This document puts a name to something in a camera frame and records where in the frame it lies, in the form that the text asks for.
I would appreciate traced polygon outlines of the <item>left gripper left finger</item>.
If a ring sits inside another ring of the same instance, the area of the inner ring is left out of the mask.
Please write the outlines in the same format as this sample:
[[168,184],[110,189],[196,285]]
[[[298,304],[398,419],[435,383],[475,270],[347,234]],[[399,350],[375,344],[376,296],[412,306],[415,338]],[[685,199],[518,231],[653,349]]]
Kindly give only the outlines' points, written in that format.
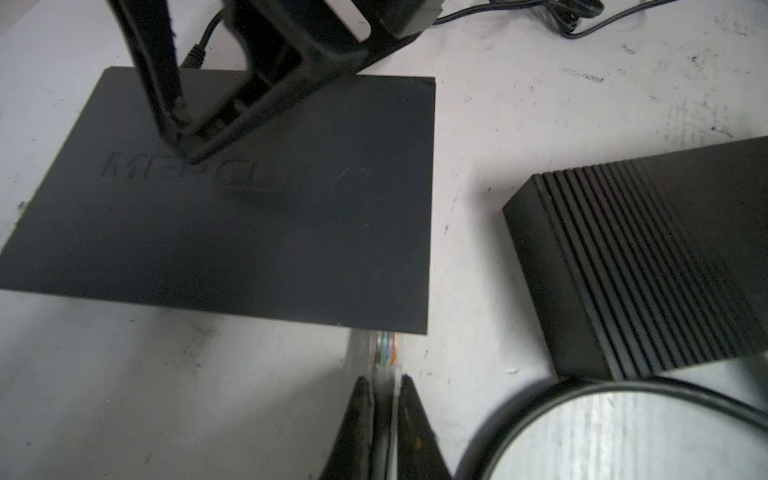
[[320,479],[368,479],[374,426],[370,381],[357,378]]

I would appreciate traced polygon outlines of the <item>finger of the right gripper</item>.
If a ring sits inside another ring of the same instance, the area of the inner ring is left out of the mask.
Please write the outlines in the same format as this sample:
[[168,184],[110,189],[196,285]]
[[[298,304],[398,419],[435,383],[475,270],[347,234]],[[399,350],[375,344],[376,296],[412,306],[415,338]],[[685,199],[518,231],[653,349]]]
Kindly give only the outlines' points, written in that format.
[[168,4],[164,0],[109,0],[139,74],[160,136],[175,150],[189,139],[190,118],[177,64]]
[[325,1],[227,1],[223,21],[248,68],[193,125],[185,154],[200,163],[334,79],[354,75],[420,34],[417,1],[357,1],[370,26],[358,39]]

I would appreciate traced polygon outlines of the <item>ribbed black network switch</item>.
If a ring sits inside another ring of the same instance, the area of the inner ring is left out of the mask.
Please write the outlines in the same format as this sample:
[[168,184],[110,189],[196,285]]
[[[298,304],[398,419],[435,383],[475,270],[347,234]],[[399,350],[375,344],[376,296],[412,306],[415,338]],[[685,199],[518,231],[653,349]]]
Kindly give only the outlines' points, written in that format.
[[766,351],[765,138],[536,174],[503,215],[558,375]]

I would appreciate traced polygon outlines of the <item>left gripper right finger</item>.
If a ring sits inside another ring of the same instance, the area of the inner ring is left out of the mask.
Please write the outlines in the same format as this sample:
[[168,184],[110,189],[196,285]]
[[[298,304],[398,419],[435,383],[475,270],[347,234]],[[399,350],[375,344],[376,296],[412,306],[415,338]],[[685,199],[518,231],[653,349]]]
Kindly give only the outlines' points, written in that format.
[[413,379],[403,375],[397,414],[397,478],[451,479]]

